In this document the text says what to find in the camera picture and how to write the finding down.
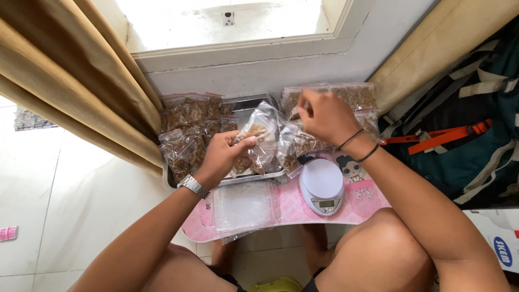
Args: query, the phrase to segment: curtain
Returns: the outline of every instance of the curtain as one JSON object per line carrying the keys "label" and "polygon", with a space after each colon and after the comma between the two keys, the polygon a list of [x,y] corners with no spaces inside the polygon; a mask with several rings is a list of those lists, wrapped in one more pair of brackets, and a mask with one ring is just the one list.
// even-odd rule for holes
{"label": "curtain", "polygon": [[0,95],[162,174],[162,105],[90,0],[0,0]]}
{"label": "curtain", "polygon": [[517,0],[442,0],[373,75],[381,113],[519,14]]}

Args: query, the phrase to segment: wristwatch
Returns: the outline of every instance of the wristwatch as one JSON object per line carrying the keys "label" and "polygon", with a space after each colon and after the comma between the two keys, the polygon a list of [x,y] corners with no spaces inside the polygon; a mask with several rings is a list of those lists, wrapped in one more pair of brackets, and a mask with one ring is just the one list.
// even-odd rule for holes
{"label": "wristwatch", "polygon": [[206,191],[191,175],[187,175],[183,180],[181,180],[180,183],[176,185],[176,188],[180,189],[181,186],[185,186],[192,190],[204,200],[209,196],[209,191]]}

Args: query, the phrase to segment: digital kitchen scale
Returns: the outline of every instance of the digital kitchen scale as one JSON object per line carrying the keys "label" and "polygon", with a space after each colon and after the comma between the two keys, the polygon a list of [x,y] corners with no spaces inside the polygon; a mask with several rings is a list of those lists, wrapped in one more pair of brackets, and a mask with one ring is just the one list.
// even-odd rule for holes
{"label": "digital kitchen scale", "polygon": [[343,173],[329,160],[314,159],[305,164],[299,174],[299,188],[315,213],[330,216],[339,210],[343,201]]}

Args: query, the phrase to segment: green backpack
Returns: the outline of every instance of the green backpack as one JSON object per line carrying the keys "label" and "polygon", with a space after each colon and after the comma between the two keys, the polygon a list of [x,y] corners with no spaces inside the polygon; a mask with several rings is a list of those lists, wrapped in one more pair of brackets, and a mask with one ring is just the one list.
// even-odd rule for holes
{"label": "green backpack", "polygon": [[519,192],[518,76],[516,18],[380,118],[384,147],[462,209],[508,200]]}

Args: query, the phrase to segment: black wrist band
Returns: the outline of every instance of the black wrist band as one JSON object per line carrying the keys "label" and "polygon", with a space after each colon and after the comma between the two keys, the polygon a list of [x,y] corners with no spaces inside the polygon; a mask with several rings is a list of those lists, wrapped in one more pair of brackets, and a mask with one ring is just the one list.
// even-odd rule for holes
{"label": "black wrist band", "polygon": [[378,149],[378,144],[377,144],[377,146],[375,146],[375,148],[373,148],[373,150],[371,150],[371,152],[368,153],[368,154],[367,154],[363,159],[360,159],[360,160],[354,160],[354,161],[357,162],[357,163],[361,163],[361,162],[363,162],[363,161],[366,160],[368,157],[370,157],[371,154],[375,153],[375,151],[376,151],[377,149]]}
{"label": "black wrist band", "polygon": [[346,143],[348,143],[351,139],[355,138],[360,132],[362,132],[364,128],[360,129],[357,133],[353,134],[346,142],[342,143],[339,147],[337,147],[337,150],[340,150]]}

